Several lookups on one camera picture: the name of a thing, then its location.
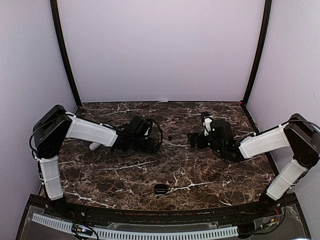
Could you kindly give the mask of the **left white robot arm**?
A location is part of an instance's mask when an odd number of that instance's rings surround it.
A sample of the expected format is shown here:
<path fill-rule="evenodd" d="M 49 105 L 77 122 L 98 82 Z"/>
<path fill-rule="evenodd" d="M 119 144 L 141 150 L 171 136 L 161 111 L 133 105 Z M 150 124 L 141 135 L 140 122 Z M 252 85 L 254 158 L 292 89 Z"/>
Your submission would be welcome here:
<path fill-rule="evenodd" d="M 58 163 L 64 142 L 85 141 L 92 151 L 107 147 L 155 155 L 163 139 L 151 136 L 153 127 L 159 128 L 160 125 L 154 119 L 141 115 L 134 116 L 129 123 L 112 126 L 78 117 L 59 104 L 51 108 L 34 125 L 28 141 L 46 196 L 53 201 L 51 210 L 60 218 L 67 218 L 71 213 L 70 206 L 62 200 L 64 191 Z"/>

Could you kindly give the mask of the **white earbud charging case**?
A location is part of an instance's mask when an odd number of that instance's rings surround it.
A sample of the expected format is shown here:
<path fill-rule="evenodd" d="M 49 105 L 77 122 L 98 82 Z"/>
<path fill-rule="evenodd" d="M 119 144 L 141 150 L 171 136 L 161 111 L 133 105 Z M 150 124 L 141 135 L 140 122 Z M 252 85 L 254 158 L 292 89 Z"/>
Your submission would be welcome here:
<path fill-rule="evenodd" d="M 91 151 L 95 151 L 97 150 L 99 147 L 101 147 L 102 145 L 100 143 L 96 143 L 96 142 L 93 142 L 89 145 L 89 149 Z"/>

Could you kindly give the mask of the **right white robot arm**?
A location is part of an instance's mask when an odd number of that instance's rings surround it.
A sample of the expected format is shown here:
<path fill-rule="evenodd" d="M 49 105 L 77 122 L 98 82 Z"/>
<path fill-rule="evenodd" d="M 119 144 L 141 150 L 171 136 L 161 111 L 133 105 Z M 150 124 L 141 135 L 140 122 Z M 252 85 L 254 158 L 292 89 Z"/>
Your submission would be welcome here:
<path fill-rule="evenodd" d="M 209 148 L 224 161 L 239 163 L 255 156 L 289 149 L 290 161 L 266 187 L 255 213 L 266 217 L 275 208 L 275 202 L 320 160 L 320 127 L 299 113 L 268 130 L 235 139 L 231 124 L 224 119 L 214 119 L 208 112 L 201 114 L 202 132 L 191 132 L 187 138 L 191 148 Z"/>

